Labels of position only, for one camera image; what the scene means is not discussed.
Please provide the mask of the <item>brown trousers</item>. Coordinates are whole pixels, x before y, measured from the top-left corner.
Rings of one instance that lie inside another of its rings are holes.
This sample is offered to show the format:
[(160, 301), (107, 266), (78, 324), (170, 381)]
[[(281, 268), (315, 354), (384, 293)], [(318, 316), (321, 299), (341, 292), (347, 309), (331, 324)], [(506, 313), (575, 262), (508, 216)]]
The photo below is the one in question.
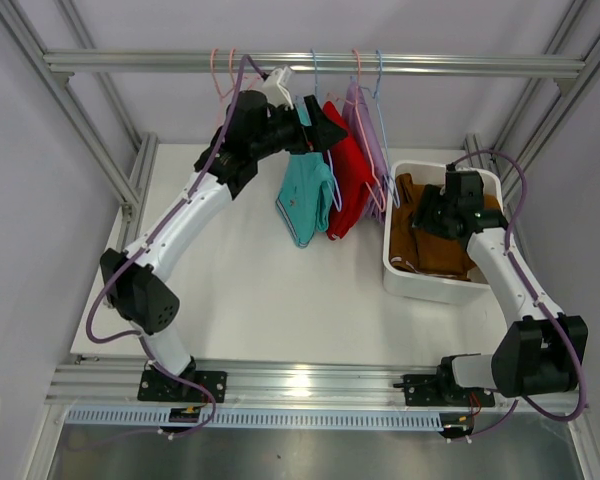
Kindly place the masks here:
[(402, 271), (467, 281), (476, 267), (467, 253), (470, 237), (491, 228), (506, 228), (507, 221), (493, 195), (484, 195), (484, 227), (467, 238), (441, 238), (414, 229), (412, 222), (427, 184), (416, 184), (410, 174), (396, 179), (401, 206), (393, 209), (390, 231), (390, 263)]

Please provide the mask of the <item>teal trousers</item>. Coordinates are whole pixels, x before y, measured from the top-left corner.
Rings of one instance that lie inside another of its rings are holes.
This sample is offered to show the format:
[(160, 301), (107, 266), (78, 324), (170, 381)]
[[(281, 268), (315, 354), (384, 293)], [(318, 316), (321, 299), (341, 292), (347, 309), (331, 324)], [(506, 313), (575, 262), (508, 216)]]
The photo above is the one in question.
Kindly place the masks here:
[(275, 206), (298, 248), (306, 248), (316, 232), (327, 231), (333, 187), (322, 153), (290, 155)]

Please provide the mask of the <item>pink hanger of yellow trousers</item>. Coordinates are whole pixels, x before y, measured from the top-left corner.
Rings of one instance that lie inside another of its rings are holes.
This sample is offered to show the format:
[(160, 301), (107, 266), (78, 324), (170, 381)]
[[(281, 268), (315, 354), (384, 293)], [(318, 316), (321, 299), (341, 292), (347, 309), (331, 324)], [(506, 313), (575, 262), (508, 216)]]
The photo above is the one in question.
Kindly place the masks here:
[(218, 79), (218, 74), (217, 74), (217, 70), (216, 70), (216, 56), (219, 52), (218, 48), (214, 48), (211, 50), (211, 54), (210, 54), (210, 59), (209, 59), (209, 67), (210, 67), (210, 75), (211, 75), (211, 79), (213, 82), (213, 86), (216, 92), (216, 96), (217, 96), (217, 102), (218, 102), (218, 110), (217, 110), (217, 114), (216, 114), (216, 127), (219, 127), (221, 125), (221, 121), (222, 121), (222, 114), (223, 114), (223, 110), (224, 110), (224, 106), (225, 106), (225, 100), (227, 99), (228, 95), (232, 92), (232, 88), (233, 86), (230, 86), (228, 91), (223, 91), (222, 90), (222, 86), (221, 83)]

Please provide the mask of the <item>pink hanger of brown trousers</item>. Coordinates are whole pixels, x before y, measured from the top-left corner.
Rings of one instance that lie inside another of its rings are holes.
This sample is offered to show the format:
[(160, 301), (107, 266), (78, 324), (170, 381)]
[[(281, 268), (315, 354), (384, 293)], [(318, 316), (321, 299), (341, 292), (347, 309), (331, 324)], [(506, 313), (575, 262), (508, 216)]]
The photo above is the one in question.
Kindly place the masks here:
[[(226, 96), (229, 96), (230, 94), (232, 94), (236, 90), (236, 88), (238, 87), (238, 81), (237, 81), (237, 64), (238, 64), (237, 49), (236, 48), (232, 48), (230, 50), (230, 52), (229, 52), (229, 60), (228, 60), (228, 71), (229, 71), (229, 78), (230, 78), (230, 81), (231, 81), (231, 87), (229, 88)], [(251, 90), (259, 82), (263, 81), (263, 77), (260, 74), (258, 74), (258, 73), (254, 73), (252, 75), (244, 74), (243, 75), (243, 80), (247, 82), (246, 89), (247, 90)]]

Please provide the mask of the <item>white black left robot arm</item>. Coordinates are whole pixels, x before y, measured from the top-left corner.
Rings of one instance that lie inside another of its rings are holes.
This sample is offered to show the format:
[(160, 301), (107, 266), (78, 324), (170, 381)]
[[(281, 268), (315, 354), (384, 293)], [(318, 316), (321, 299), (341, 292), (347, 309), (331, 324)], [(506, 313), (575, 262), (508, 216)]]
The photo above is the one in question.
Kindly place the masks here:
[(323, 153), (346, 137), (314, 96), (298, 110), (265, 94), (241, 91), (226, 111), (187, 184), (143, 236), (100, 258), (104, 296), (139, 339), (150, 365), (139, 396), (155, 401), (198, 401), (214, 395), (200, 385), (195, 359), (174, 324), (180, 300), (167, 282), (181, 256), (205, 226), (256, 176), (259, 161), (286, 151)]

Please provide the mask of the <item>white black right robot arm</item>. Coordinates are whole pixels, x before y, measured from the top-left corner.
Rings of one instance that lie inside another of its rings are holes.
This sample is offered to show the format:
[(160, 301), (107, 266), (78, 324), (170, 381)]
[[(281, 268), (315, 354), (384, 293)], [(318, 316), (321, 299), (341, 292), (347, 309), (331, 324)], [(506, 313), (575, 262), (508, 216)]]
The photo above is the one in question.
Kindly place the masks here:
[(507, 324), (493, 353), (442, 359), (435, 380), (440, 400), (458, 404), (471, 389), (524, 399), (584, 391), (588, 328), (543, 291), (501, 210), (486, 207), (478, 171), (447, 166), (443, 186), (425, 186), (413, 226), (460, 245), (485, 277)]

